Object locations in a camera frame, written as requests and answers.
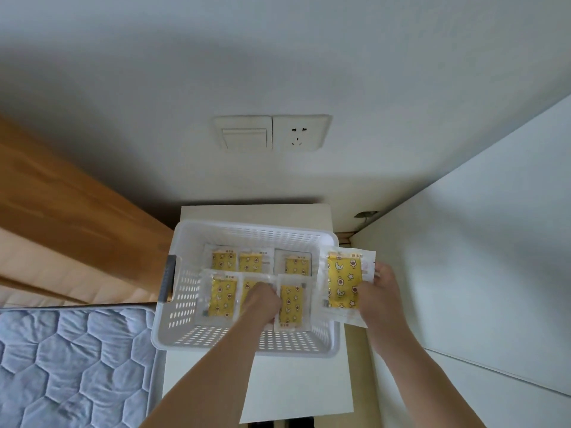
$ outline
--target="white plastic basket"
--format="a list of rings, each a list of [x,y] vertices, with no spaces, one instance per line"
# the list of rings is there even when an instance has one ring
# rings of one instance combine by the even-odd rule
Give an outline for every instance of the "white plastic basket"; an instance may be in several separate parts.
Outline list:
[[[338,246],[333,233],[300,228],[184,220],[175,228],[156,304],[151,340],[161,350],[210,348],[228,329],[194,323],[198,277],[205,244],[244,247],[265,246],[310,252],[312,275],[317,276],[319,248]],[[172,289],[172,300],[167,302]],[[310,331],[263,331],[258,354],[298,357],[332,357],[339,351],[339,323],[311,318]]]

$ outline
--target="person's left hand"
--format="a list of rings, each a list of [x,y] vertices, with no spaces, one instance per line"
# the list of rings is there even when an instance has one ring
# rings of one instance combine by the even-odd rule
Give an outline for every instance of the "person's left hand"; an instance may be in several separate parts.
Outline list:
[[[264,324],[272,321],[281,307],[282,299],[265,282],[254,285],[244,300],[244,314],[259,316]]]

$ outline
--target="person's right arm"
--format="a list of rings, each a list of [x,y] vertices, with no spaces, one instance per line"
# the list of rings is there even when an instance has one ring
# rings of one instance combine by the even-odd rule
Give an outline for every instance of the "person's right arm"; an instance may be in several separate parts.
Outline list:
[[[377,263],[374,282],[362,282],[357,291],[369,342],[387,364],[415,424],[420,428],[484,427],[412,334],[391,267]]]

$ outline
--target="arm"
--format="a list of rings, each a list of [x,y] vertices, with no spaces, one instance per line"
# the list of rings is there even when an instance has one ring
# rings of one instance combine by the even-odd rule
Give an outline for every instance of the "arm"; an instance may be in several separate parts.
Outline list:
[[[140,427],[238,426],[258,340],[264,325],[281,305],[271,287],[258,282],[248,293],[239,320],[166,394]]]
[[[375,282],[362,282],[358,292],[371,346],[387,364],[415,424],[483,428],[474,410],[410,331],[390,266],[377,263]]]

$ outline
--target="wall socket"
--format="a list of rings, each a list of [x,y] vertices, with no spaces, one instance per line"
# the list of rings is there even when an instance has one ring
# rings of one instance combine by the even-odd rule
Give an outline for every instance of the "wall socket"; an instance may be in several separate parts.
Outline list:
[[[278,152],[313,152],[323,146],[332,117],[273,116],[272,148]]]

